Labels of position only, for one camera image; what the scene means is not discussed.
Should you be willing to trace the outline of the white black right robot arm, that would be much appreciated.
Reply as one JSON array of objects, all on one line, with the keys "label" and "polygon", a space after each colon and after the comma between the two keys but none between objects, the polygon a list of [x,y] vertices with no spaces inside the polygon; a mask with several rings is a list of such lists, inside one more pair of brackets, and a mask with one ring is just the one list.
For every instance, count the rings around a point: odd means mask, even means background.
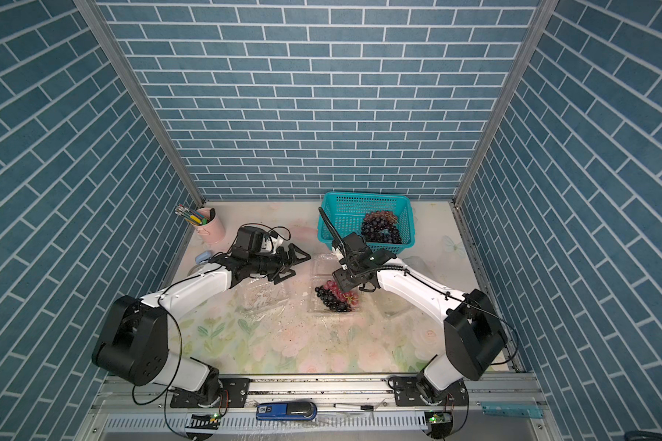
[{"label": "white black right robot arm", "polygon": [[346,291],[372,285],[393,293],[443,326],[445,351],[417,375],[417,391],[429,404],[442,401],[460,380],[480,380],[508,345],[509,336],[493,303],[481,290],[464,293],[444,286],[394,254],[333,250],[340,269],[333,273]]}]

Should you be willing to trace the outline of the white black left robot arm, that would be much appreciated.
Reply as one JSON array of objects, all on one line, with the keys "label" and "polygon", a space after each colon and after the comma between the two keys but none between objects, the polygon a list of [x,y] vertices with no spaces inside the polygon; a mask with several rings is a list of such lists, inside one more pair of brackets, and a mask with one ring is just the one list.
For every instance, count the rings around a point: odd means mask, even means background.
[{"label": "white black left robot arm", "polygon": [[294,244],[272,254],[218,253],[198,272],[163,290],[141,298],[123,296],[108,309],[92,362],[134,386],[159,384],[193,395],[200,407],[218,404],[219,370],[183,355],[182,318],[250,277],[279,284],[310,259]]}]

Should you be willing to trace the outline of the red grape bunch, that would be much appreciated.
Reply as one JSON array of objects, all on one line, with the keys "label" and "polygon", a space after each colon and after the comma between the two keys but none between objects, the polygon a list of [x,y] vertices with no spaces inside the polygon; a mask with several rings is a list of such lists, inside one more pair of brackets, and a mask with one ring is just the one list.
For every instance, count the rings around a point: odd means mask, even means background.
[{"label": "red grape bunch", "polygon": [[330,290],[334,290],[336,294],[341,294],[343,298],[345,298],[351,305],[351,308],[356,308],[360,304],[360,295],[356,292],[356,290],[342,290],[340,286],[338,286],[338,283],[332,280],[328,280],[324,285],[325,288],[329,288]]}]

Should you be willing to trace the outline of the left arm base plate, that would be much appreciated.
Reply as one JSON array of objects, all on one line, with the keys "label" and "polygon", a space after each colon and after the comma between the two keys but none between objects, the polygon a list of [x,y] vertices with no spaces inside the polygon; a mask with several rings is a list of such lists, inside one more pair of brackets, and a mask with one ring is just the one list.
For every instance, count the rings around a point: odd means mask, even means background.
[{"label": "left arm base plate", "polygon": [[213,395],[210,404],[204,404],[197,393],[174,389],[171,393],[169,405],[174,409],[199,409],[199,408],[243,408],[248,399],[250,378],[219,378],[218,389]]}]

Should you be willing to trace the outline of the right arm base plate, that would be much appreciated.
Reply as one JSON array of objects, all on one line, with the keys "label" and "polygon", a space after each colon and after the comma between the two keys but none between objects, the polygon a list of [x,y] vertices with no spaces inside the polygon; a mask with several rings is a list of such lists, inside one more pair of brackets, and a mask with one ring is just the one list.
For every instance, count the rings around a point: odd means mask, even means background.
[{"label": "right arm base plate", "polygon": [[434,392],[430,386],[419,386],[418,377],[393,376],[387,379],[397,407],[466,406],[468,391],[462,380],[454,382],[443,391]]}]

